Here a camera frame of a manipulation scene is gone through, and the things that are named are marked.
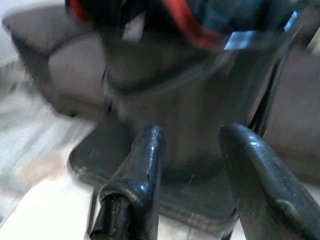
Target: couch cushion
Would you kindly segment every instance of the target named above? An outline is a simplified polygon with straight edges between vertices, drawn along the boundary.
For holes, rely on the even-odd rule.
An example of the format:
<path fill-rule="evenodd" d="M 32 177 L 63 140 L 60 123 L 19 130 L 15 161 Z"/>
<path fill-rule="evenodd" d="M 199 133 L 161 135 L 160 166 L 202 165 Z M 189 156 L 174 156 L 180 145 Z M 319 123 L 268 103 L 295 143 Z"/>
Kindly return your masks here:
<path fill-rule="evenodd" d="M 64 45 L 49 59 L 53 84 L 63 94 L 103 106 L 102 78 L 107 66 L 98 34 L 90 33 Z"/>
<path fill-rule="evenodd" d="M 63 4 L 18 10 L 7 14 L 2 23 L 12 35 L 45 55 L 91 31 L 89 26 L 69 16 Z"/>

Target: marble floor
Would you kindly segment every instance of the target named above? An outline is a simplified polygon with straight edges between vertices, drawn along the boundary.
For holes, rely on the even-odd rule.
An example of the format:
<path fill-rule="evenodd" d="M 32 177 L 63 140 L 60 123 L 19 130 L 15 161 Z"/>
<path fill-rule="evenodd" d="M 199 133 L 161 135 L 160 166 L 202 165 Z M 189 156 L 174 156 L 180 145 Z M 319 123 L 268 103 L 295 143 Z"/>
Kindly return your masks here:
<path fill-rule="evenodd" d="M 95 123 L 56 114 L 23 65 L 0 68 L 0 239 L 82 240 L 93 189 L 68 171 Z M 320 203 L 320 188 L 307 185 Z M 159 240 L 217 240 L 160 216 Z M 232 240 L 245 240 L 240 223 Z"/>

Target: red fabric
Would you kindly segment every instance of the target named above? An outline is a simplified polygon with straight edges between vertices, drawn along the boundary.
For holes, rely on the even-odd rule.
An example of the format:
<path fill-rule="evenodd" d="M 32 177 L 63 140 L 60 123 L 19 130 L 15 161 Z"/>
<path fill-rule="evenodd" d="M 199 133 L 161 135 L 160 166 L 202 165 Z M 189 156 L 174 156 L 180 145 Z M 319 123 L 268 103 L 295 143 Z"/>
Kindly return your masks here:
<path fill-rule="evenodd" d="M 90 21 L 90 15 L 86 12 L 86 10 L 84 10 L 78 0 L 69 0 L 69 8 L 75 18 L 86 23 Z"/>
<path fill-rule="evenodd" d="M 200 25 L 193 16 L 187 0 L 162 0 L 162 2 L 177 26 L 193 44 L 205 49 L 214 49 L 219 44 L 222 35 Z"/>

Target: floor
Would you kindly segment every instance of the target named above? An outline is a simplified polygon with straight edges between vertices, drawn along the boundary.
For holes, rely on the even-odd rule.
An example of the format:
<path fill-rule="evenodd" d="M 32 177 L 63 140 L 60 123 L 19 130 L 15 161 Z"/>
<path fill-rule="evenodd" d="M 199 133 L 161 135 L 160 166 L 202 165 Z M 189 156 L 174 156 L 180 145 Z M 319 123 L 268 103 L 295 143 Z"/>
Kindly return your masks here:
<path fill-rule="evenodd" d="M 70 174 L 67 159 L 94 126 L 56 114 L 21 63 L 0 68 L 0 239 L 88 238 L 92 188 Z M 320 188 L 306 186 L 320 203 Z M 158 239 L 218 238 L 160 216 Z M 232 240 L 245 240 L 239 222 Z"/>

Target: couch armrest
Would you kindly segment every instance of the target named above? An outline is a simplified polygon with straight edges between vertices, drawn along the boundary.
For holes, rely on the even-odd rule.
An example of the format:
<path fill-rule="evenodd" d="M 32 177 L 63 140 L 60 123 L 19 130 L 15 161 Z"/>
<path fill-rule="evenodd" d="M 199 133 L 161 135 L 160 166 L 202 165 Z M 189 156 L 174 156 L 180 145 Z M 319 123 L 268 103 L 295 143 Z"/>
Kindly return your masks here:
<path fill-rule="evenodd" d="M 63 4 L 16 10 L 8 13 L 2 23 L 13 36 L 44 55 L 92 30 L 69 16 Z"/>

